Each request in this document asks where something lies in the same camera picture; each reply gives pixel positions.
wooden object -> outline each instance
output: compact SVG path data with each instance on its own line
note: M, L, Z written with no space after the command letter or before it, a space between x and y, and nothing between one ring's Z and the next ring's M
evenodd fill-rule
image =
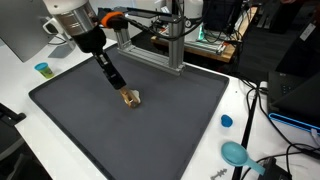
M257 7L252 7L251 8L251 14L249 14L250 20L249 20L248 16L245 16L244 20L242 21L242 23L240 25L240 28L239 28L239 32L240 32L240 34L242 36L247 31L247 29L249 27L249 24L252 21L252 19L253 19L254 15L256 14L256 12L257 12ZM167 41L157 39L156 36L153 36L151 38L151 42L154 43L154 44L162 45L162 46L168 46L168 42ZM218 61L229 63L231 58L232 58L232 56L233 56L233 54L235 53L236 49L232 45L228 45L226 47L226 49L224 50L224 52L222 52L221 55L217 55L214 52L208 53L208 52L205 52L205 51L202 51L202 50L199 50L199 49L195 49L195 48L191 48L191 47L185 47L184 50L185 50L185 52L189 52L189 53L197 54L197 55L204 56L204 57L207 57L207 58L211 58L211 59L215 59L215 60L218 60Z

white cable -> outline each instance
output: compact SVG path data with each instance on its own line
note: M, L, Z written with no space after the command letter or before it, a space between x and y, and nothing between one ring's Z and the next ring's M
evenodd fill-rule
M320 137L318 136L318 132L316 129L311 129L311 136L313 140L317 143L317 145L320 147Z

orange clip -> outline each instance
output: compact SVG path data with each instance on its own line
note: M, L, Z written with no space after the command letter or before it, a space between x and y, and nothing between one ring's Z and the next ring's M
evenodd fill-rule
M228 46L228 45L229 45L229 43L223 42L223 46Z
M119 12L119 11L109 12L105 17L102 18L101 24L102 24L104 27L106 27L106 28L108 28L108 29L111 29L110 27L107 26L108 20L109 20L110 18L114 17L114 16L119 16L119 15L123 16L123 13L122 13L122 12Z

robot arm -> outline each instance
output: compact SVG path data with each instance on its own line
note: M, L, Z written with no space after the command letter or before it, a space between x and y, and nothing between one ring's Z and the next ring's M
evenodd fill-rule
M48 11L74 39L82 52L92 53L112 86L119 90L127 105L135 108L140 103L138 94L126 88L126 82L103 52L106 36L99 28L88 0L44 0Z

computer monitor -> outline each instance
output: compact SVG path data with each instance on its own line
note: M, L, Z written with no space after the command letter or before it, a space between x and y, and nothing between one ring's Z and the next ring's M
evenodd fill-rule
M268 111L272 120L320 133L320 72L306 79L269 72Z
M233 33L243 0L204 0L202 15L205 30Z
M51 17L42 0L1 0L0 38L25 62L38 53L54 35L42 25Z

